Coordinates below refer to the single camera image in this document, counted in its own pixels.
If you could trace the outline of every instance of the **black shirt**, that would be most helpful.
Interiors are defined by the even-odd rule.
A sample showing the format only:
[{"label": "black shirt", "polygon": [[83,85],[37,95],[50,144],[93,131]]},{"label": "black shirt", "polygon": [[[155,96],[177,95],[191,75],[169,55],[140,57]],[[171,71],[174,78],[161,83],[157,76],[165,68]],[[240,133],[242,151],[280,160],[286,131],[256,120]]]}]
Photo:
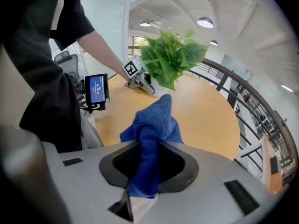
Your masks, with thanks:
[{"label": "black shirt", "polygon": [[30,0],[17,28],[3,41],[8,55],[35,95],[20,127],[53,143],[58,152],[82,150],[80,109],[72,80],[52,60],[49,38],[60,49],[91,33],[80,0],[64,0],[57,30],[51,31],[58,0]]}]

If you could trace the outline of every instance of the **small display screen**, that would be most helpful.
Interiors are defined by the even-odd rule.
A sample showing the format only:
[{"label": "small display screen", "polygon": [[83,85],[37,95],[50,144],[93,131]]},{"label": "small display screen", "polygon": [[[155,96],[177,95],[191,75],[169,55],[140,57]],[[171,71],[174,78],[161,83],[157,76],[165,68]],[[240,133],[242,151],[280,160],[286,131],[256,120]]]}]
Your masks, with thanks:
[{"label": "small display screen", "polygon": [[104,77],[90,77],[90,100],[91,103],[105,101]]}]

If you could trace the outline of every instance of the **ceiling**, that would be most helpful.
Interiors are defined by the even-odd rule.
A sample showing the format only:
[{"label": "ceiling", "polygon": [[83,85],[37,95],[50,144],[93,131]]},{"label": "ceiling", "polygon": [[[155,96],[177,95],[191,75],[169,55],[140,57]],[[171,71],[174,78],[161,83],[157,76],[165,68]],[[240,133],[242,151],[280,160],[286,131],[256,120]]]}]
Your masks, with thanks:
[{"label": "ceiling", "polygon": [[[202,16],[212,19],[213,29],[196,23]],[[141,27],[144,20],[156,25]],[[218,49],[261,78],[299,91],[298,41],[273,0],[148,0],[131,9],[130,33],[155,37],[159,28],[179,34],[198,28],[200,43],[217,40]]]}]

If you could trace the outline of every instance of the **blue microfiber cloth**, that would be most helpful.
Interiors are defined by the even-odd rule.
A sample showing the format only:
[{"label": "blue microfiber cloth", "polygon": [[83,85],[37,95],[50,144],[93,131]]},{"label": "blue microfiber cloth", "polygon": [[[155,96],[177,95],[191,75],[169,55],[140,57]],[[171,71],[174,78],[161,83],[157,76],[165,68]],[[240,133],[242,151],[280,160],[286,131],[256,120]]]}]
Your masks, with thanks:
[{"label": "blue microfiber cloth", "polygon": [[129,181],[129,195],[154,198],[160,184],[157,142],[182,143],[177,121],[171,116],[171,95],[163,95],[144,110],[138,111],[133,124],[120,134],[121,142],[139,140],[141,161],[135,176]]}]

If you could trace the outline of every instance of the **round table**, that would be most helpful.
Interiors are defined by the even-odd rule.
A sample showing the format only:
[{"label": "round table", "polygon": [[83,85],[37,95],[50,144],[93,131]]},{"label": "round table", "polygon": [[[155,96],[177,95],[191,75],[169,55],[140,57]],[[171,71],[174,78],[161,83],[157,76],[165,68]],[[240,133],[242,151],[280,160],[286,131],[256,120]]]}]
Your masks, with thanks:
[{"label": "round table", "polygon": [[[128,128],[137,111],[158,100],[141,88],[124,86],[116,75],[109,80],[110,103],[96,112],[95,123],[105,146],[120,143],[120,133]],[[239,150],[240,129],[234,110],[209,83],[184,74],[175,84],[172,116],[178,121],[186,145],[220,154],[233,160]]]}]

